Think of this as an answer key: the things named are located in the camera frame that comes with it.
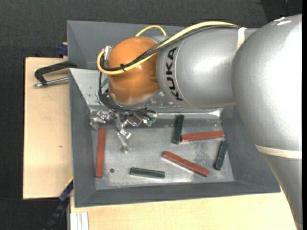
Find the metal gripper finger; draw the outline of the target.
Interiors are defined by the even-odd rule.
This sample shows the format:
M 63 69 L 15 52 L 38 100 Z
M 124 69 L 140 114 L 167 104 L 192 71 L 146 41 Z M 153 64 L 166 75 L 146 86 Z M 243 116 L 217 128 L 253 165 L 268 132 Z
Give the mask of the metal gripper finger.
M 93 130 L 98 130 L 103 124 L 106 124 L 112 117 L 113 113 L 111 111 L 94 111 L 91 112 L 89 117 L 89 125 Z
M 131 150 L 130 137 L 131 133 L 125 129 L 118 129 L 117 136 L 122 144 L 121 151 L 123 153 L 128 153 Z

